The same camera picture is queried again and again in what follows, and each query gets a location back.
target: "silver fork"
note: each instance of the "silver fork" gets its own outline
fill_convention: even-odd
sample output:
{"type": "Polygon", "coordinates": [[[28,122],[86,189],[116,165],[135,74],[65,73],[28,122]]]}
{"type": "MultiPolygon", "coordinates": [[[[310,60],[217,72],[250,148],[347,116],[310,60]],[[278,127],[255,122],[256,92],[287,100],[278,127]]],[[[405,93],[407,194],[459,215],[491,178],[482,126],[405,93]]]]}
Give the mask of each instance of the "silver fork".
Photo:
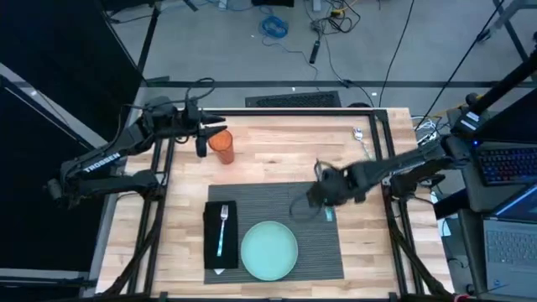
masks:
{"type": "Polygon", "coordinates": [[[222,255],[222,245],[224,244],[224,226],[226,225],[227,212],[228,206],[222,206],[222,209],[220,210],[220,218],[222,219],[222,225],[220,226],[220,239],[218,240],[218,251],[216,252],[217,257],[220,257],[222,255]]]}
{"type": "Polygon", "coordinates": [[[360,129],[360,128],[353,128],[353,129],[352,129],[352,134],[354,134],[354,139],[356,139],[358,142],[360,142],[360,144],[361,144],[362,147],[363,147],[363,151],[366,152],[366,155],[368,156],[368,158],[369,158],[369,159],[372,159],[371,154],[369,153],[368,148],[366,147],[366,144],[363,142],[363,133],[362,133],[362,129],[360,129]]]}

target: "black napkin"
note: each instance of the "black napkin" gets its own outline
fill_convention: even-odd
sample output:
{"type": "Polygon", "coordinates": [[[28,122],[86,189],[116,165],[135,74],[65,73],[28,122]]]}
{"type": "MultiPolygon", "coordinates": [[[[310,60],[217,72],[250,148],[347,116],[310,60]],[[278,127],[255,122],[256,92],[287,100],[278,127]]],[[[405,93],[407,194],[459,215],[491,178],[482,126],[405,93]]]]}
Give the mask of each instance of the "black napkin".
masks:
{"type": "Polygon", "coordinates": [[[238,268],[238,227],[237,202],[208,201],[203,212],[203,260],[205,269],[238,268]],[[222,255],[218,257],[218,240],[222,219],[222,206],[228,205],[227,220],[224,226],[222,255]]]}

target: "teal plate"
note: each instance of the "teal plate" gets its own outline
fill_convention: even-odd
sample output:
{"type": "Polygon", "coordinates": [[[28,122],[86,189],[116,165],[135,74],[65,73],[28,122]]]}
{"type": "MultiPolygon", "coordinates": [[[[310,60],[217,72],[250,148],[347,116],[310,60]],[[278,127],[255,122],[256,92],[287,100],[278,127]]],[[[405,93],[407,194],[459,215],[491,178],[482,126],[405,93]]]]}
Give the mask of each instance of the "teal plate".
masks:
{"type": "Polygon", "coordinates": [[[299,248],[293,232],[276,221],[252,226],[241,244],[241,259],[255,278],[275,281],[285,277],[295,266],[299,248]]]}

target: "wooden table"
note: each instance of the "wooden table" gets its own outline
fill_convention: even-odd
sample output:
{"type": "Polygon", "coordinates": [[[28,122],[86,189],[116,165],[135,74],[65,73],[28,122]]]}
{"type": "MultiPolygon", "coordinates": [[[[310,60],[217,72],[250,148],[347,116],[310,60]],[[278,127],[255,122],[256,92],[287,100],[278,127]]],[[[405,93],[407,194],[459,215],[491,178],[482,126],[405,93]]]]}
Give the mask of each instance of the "wooden table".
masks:
{"type": "MultiPolygon", "coordinates": [[[[387,111],[395,152],[415,148],[409,111],[387,111]]],[[[227,117],[226,125],[234,137],[233,164],[220,164],[211,151],[206,158],[198,159],[192,141],[175,148],[152,295],[168,291],[170,297],[386,298],[388,292],[399,292],[379,186],[368,193],[365,203],[349,202],[336,209],[344,279],[204,285],[201,215],[208,185],[312,181],[316,159],[336,166],[365,160],[367,155],[353,139],[352,127],[363,130],[363,140],[374,156],[367,117],[244,116],[227,117]]],[[[379,132],[383,156],[387,157],[382,128],[379,132]]],[[[152,152],[130,158],[126,171],[148,169],[152,152]]],[[[408,207],[418,255],[446,289],[452,291],[432,206],[412,200],[408,207]]],[[[140,197],[125,197],[117,203],[97,292],[109,287],[132,257],[141,211],[140,197]]],[[[145,275],[144,263],[141,276],[145,275]]],[[[405,272],[412,292],[407,263],[405,272]]]]}

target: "black backdrop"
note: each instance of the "black backdrop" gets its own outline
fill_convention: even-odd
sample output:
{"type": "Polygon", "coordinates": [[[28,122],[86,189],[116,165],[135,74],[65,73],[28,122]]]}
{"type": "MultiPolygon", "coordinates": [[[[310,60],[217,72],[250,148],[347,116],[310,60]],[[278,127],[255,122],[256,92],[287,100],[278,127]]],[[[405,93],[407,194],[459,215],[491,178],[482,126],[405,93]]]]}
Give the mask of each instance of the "black backdrop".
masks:
{"type": "MultiPolygon", "coordinates": [[[[4,83],[0,76],[0,85],[4,83]]],[[[87,152],[39,104],[0,86],[0,268],[89,271],[103,198],[59,209],[43,190],[60,164],[87,152]]]]}
{"type": "MultiPolygon", "coordinates": [[[[97,0],[0,1],[0,62],[105,139],[142,76],[97,0]]],[[[123,121],[127,116],[124,110],[123,121]]]]}

